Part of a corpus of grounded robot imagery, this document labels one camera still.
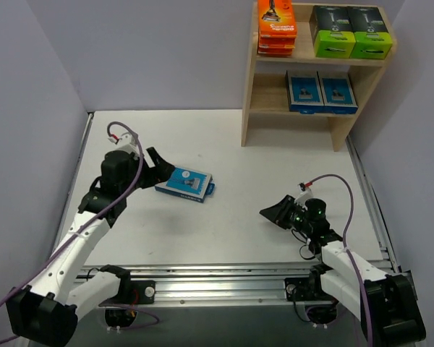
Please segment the Harry's razor box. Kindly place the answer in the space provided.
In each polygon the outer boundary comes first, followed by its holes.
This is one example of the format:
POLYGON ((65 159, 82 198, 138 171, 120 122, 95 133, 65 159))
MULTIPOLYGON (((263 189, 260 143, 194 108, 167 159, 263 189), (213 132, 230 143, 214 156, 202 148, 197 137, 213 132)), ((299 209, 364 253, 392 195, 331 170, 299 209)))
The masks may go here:
POLYGON ((324 112, 323 95, 316 71, 287 71, 285 74, 288 108, 291 112, 324 112))
POLYGON ((356 114, 358 105, 347 72, 318 72, 326 113, 356 114))
POLYGON ((155 190, 186 200, 203 203, 213 194, 215 184, 210 173, 177 166, 170 178, 155 185, 155 190))

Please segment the orange Gillette Fusion5 box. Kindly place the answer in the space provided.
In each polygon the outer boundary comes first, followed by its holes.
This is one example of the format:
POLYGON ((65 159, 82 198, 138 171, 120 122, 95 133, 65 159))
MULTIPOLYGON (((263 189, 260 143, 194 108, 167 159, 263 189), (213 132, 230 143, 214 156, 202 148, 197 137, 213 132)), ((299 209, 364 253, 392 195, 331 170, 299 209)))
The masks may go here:
POLYGON ((258 47, 261 49, 272 50, 292 50, 295 47, 296 38, 288 37, 263 37, 258 38, 258 47))

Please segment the orange styler box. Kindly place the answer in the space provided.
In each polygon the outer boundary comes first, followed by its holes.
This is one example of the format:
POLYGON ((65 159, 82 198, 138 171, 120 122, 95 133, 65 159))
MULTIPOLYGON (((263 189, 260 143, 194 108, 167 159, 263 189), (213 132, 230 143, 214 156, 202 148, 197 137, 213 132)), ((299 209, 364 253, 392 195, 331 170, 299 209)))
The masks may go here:
POLYGON ((292 48, 258 48, 258 55, 269 57, 289 57, 292 55, 292 52, 292 48))
POLYGON ((292 39, 297 23, 289 0, 258 0, 258 32, 264 38, 292 39))

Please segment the orange styler box back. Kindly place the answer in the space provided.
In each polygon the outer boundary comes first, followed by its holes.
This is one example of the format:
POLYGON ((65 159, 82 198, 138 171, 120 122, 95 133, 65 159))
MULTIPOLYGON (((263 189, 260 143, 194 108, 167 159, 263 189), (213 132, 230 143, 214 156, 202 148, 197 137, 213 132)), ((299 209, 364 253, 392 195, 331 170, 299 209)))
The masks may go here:
POLYGON ((289 0, 258 0, 258 32, 264 38, 292 39, 297 23, 289 0))

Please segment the black green GilletteLabs box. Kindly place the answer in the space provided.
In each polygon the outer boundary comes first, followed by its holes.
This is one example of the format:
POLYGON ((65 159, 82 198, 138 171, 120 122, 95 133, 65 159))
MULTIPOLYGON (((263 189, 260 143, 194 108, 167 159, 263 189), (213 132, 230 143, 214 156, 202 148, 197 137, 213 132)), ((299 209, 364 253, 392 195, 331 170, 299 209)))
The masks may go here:
POLYGON ((316 57, 348 59, 351 56, 356 40, 346 7, 315 5, 310 31, 316 57))
POLYGON ((347 7, 354 33, 352 59, 384 60, 393 40, 377 7, 347 7))

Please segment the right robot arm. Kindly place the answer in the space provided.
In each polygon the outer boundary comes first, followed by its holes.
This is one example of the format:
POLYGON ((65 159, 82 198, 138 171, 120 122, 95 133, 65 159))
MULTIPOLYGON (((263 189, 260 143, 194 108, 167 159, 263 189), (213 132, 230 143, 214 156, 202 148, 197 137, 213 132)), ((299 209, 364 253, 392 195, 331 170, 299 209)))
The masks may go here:
POLYGON ((309 294, 337 300, 360 322, 369 346, 403 346, 426 338, 409 279, 391 275, 353 252, 331 228, 323 200, 287 195, 260 214, 306 238, 308 249, 319 260, 306 282, 309 294))

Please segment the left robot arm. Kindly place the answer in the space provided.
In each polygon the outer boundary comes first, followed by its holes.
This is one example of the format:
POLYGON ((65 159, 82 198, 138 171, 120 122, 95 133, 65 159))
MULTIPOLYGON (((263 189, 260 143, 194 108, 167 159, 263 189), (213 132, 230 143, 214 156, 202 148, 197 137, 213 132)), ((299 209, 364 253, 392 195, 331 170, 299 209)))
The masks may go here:
POLYGON ((128 196, 163 183, 173 174, 174 165, 155 148, 147 152, 152 166, 135 150, 105 154, 100 176, 82 198, 48 264, 22 288, 12 290, 6 300, 13 333, 46 346, 65 346, 78 322, 100 304, 134 302, 130 272, 116 265, 104 265, 82 285, 72 285, 97 243, 126 209, 128 196))

